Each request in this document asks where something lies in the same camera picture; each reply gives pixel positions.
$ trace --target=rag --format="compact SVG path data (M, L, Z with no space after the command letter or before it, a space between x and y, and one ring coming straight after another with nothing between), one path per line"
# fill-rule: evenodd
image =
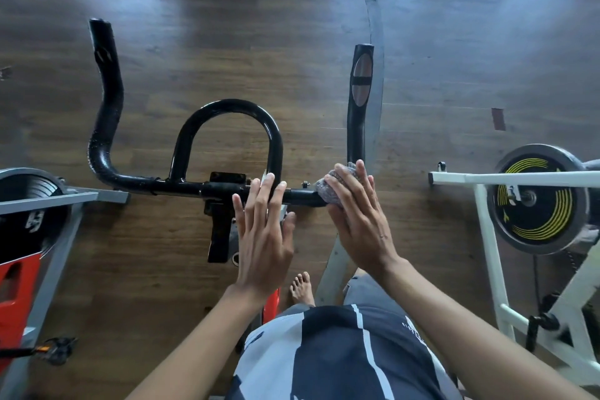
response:
M352 174L352 176L358 179L358 174L356 173L356 165L352 162L348 162L348 171ZM329 172L330 176L335 177L342 185L348 188L348 185L344 182L341 176L332 169ZM335 194L334 189L325 181L325 178L319 179L314 184L315 191L319 194L319 196L327 203L327 204L336 204L337 206L341 206L341 201L338 198L338 195Z

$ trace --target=red panel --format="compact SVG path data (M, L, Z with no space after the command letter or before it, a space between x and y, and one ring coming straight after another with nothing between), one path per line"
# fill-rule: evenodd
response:
M279 289L276 289L275 292L266 300L265 308L263 308L263 324L268 323L277 316L278 307Z
M41 253L0 264L0 347L18 348L31 310ZM0 360L0 373L10 360Z

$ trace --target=finger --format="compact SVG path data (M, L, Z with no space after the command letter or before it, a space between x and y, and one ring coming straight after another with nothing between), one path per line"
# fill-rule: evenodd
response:
M279 228L279 214L281 213L281 202L283 201L283 192L286 191L287 186L287 182L280 182L279 185L275 187L273 196L269 201L269 214L267 216L267 225L269 225L271 228Z
M260 189L260 179L252 179L250 184L250 192L248 193L248 199L246 200L246 207L244 209L245 220L246 220L246 231L250 231L254 225L254 205L256 203L256 195Z
M254 203L254 226L258 229L265 227L266 208L274 180L275 175L272 172L267 174L260 184L259 194L256 195L256 202Z
M246 220L244 218L244 206L242 198L236 193L231 197L233 201L233 210L235 211L235 223L237 225L237 235L242 237L246 230Z
M344 216L344 212L336 206L335 204L327 205L327 212L329 212L329 216L334 222L335 228L337 228L340 238L349 237L350 236L350 228L348 227L348 222L346 222L346 217Z
M296 214L290 212L283 221L283 249L290 254L294 254L294 228L296 228Z
M375 178L373 176L369 176L369 184L371 184L371 188L373 189L373 196L375 198L375 202L377 203L377 210L381 212L381 204L379 204L379 198L377 196L377 192L375 191Z
M369 202L369 198L367 198L367 193L364 186L358 182L356 177L352 176L352 173L347 167L341 165L340 163L335 165L335 172L341 176L344 183L352 192L352 196L354 196L354 199L356 199L358 207L362 213L365 215L368 214L369 210L371 209L371 203Z
M341 205L344 207L350 223L356 224L361 210L359 209L358 204L356 204L356 200L352 197L352 192L344 187L340 181L333 176L326 174L324 179L326 183L333 188L335 194L340 199Z
M356 173L358 174L359 182L362 184L362 186L365 189L365 192L367 193L367 198L369 199L372 208L377 209L375 191L373 190L373 187L371 187L371 182L369 181L369 178L367 176L367 169L365 168L364 161L359 160L356 162Z

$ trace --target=black handlebar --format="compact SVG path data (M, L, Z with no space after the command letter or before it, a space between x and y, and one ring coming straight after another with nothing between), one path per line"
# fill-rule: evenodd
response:
M219 199L230 202L234 193L243 201L250 187L239 183L187 182L185 175L190 160L192 143L203 123L226 113L241 113L256 119L269 137L269 154L266 171L275 175L274 187L281 180L283 166L283 141L273 117L263 108L249 101L227 99L212 102L200 108L185 122L179 131L173 161L167 179L158 177L127 176L117 172L110 161L110 148L123 110L123 81L116 52L115 38L109 22L91 19L89 29L94 46L94 57L102 79L102 104L87 148L87 160L96 176L105 184L133 193L177 195ZM347 157L356 162L364 159L364 122L371 76L373 74L373 46L356 45L350 73L350 96L347 118ZM309 189L288 189L283 195L284 204L322 207L323 199Z

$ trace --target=white bike frame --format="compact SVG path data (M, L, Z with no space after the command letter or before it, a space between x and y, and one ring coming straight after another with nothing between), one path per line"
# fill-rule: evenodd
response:
M461 174L435 171L430 173L431 184L471 186L475 191L477 215L484 243L485 262L498 329L515 339L514 330L527 334L529 320L508 304L508 295L502 273L496 231L487 205L486 185L506 185L520 200L518 187L521 185L546 185L555 187L600 188L600 171L574 172L520 172L515 174ZM600 243L594 245L561 293L549 313L560 323L560 329L549 332L542 328L537 334L537 344L543 346L565 363L557 370L568 380L580 386L600 386L600 364L596 360L581 308L600 288ZM561 342L559 335L568 328L573 346Z

